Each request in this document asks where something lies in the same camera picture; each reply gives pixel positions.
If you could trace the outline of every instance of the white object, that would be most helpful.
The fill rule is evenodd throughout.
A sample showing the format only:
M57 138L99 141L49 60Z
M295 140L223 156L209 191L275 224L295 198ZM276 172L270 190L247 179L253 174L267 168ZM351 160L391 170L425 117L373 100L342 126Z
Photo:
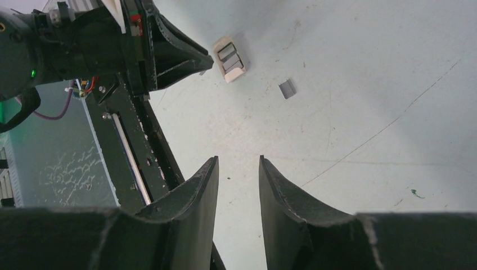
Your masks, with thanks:
M222 60L219 56L219 52L221 52L224 48L229 47L229 45L231 43L233 44L233 41L230 37L221 37L217 42L214 43L214 46L213 46L215 59L218 63L220 72L222 72L222 75L224 76L224 79L227 83L233 82L238 77L244 75L247 72L247 69L246 69L245 65L243 64L243 62L242 62L241 67L236 66L234 68L230 68L230 70L226 70L224 68L224 63L222 62ZM240 53L238 51L236 51L236 55L237 55L237 57L239 59L239 62L240 62L240 60L241 60L240 59Z
M121 27L121 33L126 33L126 23L124 21L123 9L121 8L121 1L119 0L102 0L107 10Z

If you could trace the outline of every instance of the wire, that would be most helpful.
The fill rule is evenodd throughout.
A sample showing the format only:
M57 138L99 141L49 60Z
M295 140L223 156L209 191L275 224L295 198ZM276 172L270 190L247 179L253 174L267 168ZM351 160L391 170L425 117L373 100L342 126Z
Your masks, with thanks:
M36 112L36 111L34 111L33 114L36 115L37 117L41 118L41 119L48 120L48 121L56 121L56 120L60 120L61 118L63 118L63 116L65 116L65 114L68 111L68 108L70 106L71 97L73 95L73 86L74 86L74 80L71 80L70 81L70 87L68 88L69 91L68 91L68 97L66 98L65 106L63 107L63 111L58 116L46 116L46 115L43 115L43 114L41 114L39 112ZM19 104L21 104L21 101L18 97L15 97L15 100Z
M95 87L96 78L99 77L93 77L93 80L91 81L91 86L88 88L88 90L86 90L86 93L89 93L91 92L91 90L93 90L93 88Z

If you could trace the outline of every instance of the green debris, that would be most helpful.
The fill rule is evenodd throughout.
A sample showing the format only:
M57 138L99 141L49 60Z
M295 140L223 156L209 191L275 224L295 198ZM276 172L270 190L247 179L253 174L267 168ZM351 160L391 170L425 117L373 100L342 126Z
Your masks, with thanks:
M414 196L418 197L419 199L425 199L425 197L421 197L416 193L417 190L411 190L411 192L414 194Z

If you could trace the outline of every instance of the red wire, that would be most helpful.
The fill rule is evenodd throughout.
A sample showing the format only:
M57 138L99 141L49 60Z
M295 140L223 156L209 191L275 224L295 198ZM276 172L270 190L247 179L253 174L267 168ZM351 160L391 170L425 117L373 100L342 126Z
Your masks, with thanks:
M95 87L95 80L96 80L96 77L93 77L93 80L91 81L91 86L89 87L88 90L86 90L86 93L89 93L91 92L91 90L93 90L93 88Z

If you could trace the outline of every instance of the small gray block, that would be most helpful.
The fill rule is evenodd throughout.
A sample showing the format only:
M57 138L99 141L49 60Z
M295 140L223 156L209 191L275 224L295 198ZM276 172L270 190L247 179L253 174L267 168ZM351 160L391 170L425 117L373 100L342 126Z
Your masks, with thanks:
M290 80L286 80L286 82L280 84L280 90L286 100L296 94L296 89Z
M225 46L221 51L218 52L219 59L224 60L227 56L231 55L232 53L236 52L235 47L232 43Z
M225 73L227 74L227 73L229 73L230 71L232 71L232 70L235 69L235 68L241 69L241 68L243 68L243 67L244 67L244 65L242 64L242 61L239 61L239 62L236 62L233 66L229 67L229 68L225 71Z
M230 57L225 63L223 63L224 70L230 69L231 66L235 65L235 63L239 62L240 58L238 54L234 54L232 57Z

